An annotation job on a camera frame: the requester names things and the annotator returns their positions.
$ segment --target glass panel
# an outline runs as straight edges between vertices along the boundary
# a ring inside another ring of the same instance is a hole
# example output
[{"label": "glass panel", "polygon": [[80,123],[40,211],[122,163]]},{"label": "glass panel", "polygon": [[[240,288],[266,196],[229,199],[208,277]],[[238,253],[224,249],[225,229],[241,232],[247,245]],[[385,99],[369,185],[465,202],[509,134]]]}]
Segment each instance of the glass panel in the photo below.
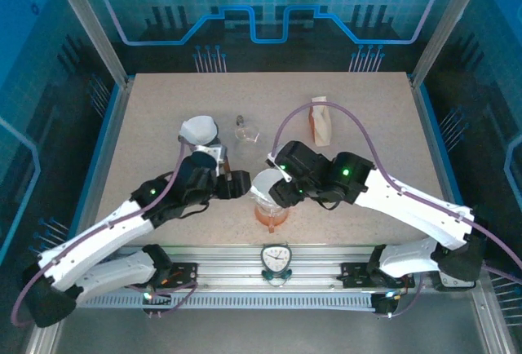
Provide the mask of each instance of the glass panel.
[{"label": "glass panel", "polygon": [[485,208],[491,229],[518,254],[521,3],[471,0],[425,81],[464,202]]},{"label": "glass panel", "polygon": [[21,272],[68,234],[113,81],[66,0],[0,4],[0,328],[20,352]]},{"label": "glass panel", "polygon": [[411,72],[448,1],[91,0],[129,73]]}]

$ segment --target cable tie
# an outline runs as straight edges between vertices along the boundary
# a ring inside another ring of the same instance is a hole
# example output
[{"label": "cable tie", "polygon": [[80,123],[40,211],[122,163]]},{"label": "cable tie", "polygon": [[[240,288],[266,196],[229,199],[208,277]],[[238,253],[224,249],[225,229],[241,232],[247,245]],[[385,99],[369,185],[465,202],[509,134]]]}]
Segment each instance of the cable tie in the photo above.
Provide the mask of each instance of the cable tie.
[{"label": "cable tie", "polygon": [[457,218],[457,222],[462,222],[462,220],[464,219],[464,216],[466,215],[466,213],[464,211],[459,211],[458,212],[458,218]]}]

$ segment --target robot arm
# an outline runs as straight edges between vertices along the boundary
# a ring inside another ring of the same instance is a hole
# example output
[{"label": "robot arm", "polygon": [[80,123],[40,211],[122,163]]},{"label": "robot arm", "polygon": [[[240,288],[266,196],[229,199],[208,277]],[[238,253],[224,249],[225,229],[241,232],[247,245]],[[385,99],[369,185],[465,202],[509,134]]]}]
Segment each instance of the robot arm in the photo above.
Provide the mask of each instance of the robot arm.
[{"label": "robot arm", "polygon": [[[39,327],[56,323],[70,314],[78,302],[131,284],[156,288],[166,278],[171,262],[159,246],[145,246],[125,259],[98,264],[129,241],[143,236],[171,219],[182,219],[189,206],[201,205],[206,210],[210,199],[234,199],[250,189],[248,172],[236,170],[219,175],[224,146],[196,146],[184,158],[169,192],[157,205],[141,215],[110,226],[115,219],[148,206],[166,188],[166,175],[149,180],[135,190],[112,214],[75,238],[38,256],[38,261],[23,272],[27,284],[44,266],[53,265],[29,289],[25,302]],[[88,236],[100,227],[105,230]],[[84,237],[60,261],[55,258],[66,247]]]},{"label": "robot arm", "polygon": [[484,255],[484,238],[471,226],[438,211],[404,192],[456,212],[474,221],[469,207],[458,206],[418,191],[396,179],[397,192],[374,164],[353,153],[340,153],[330,161],[306,145],[292,141],[269,163],[284,173],[270,196],[282,207],[295,206],[305,197],[323,203],[345,201],[380,211],[425,232],[425,240],[400,246],[378,246],[368,265],[376,280],[412,272],[441,271],[461,281],[478,279]]}]

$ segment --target speckled countertop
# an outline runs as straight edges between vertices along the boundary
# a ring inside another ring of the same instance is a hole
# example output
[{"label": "speckled countertop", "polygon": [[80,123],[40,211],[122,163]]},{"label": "speckled countertop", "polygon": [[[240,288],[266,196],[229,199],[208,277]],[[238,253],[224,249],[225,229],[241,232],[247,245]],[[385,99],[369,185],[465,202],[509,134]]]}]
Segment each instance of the speckled countertop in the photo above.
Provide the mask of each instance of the speckled countertop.
[{"label": "speckled countertop", "polygon": [[[177,133],[184,120],[210,115],[219,138],[228,146],[233,170],[252,178],[266,168],[264,160],[281,121],[314,96],[326,95],[360,118],[370,133],[387,171],[399,180],[441,197],[435,169],[404,73],[172,73],[138,74],[104,188],[98,219],[114,211],[144,181],[171,170],[179,152]],[[237,146],[238,114],[261,133],[250,149]],[[298,139],[328,158],[351,151],[371,161],[359,130],[342,113],[330,109],[333,137],[328,148],[316,148],[307,112],[286,127],[281,143]],[[293,208],[274,234],[254,217],[254,202],[212,201],[209,210],[172,220],[133,245],[164,246],[233,244],[401,243],[425,235],[377,211],[341,205],[329,212],[306,201]]]}]

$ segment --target metal base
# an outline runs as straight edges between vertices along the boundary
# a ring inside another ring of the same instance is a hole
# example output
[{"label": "metal base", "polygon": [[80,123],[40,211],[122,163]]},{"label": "metal base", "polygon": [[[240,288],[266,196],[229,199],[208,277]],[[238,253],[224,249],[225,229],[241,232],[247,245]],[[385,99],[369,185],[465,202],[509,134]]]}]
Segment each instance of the metal base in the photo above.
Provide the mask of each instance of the metal base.
[{"label": "metal base", "polygon": [[[262,246],[162,247],[173,263],[197,263],[198,293],[387,293],[384,287],[344,289],[341,263],[366,263],[369,246],[292,246],[292,277],[270,285],[261,275]],[[125,247],[122,256],[138,251]]]},{"label": "metal base", "polygon": [[[174,307],[187,293],[158,295],[151,301],[141,293],[121,290],[95,297],[79,308],[162,310]],[[346,293],[195,293],[186,309],[322,309],[372,312],[371,294]]]},{"label": "metal base", "polygon": [[[173,263],[197,263],[197,292],[184,304],[189,309],[337,309],[372,312],[372,294],[385,287],[343,288],[337,279],[341,264],[365,263],[374,249],[368,246],[290,246],[292,277],[278,285],[261,275],[262,246],[163,247]],[[127,256],[139,248],[121,249]],[[91,299],[80,308],[174,307],[188,290],[157,296],[152,303],[141,293],[122,289]]]}]

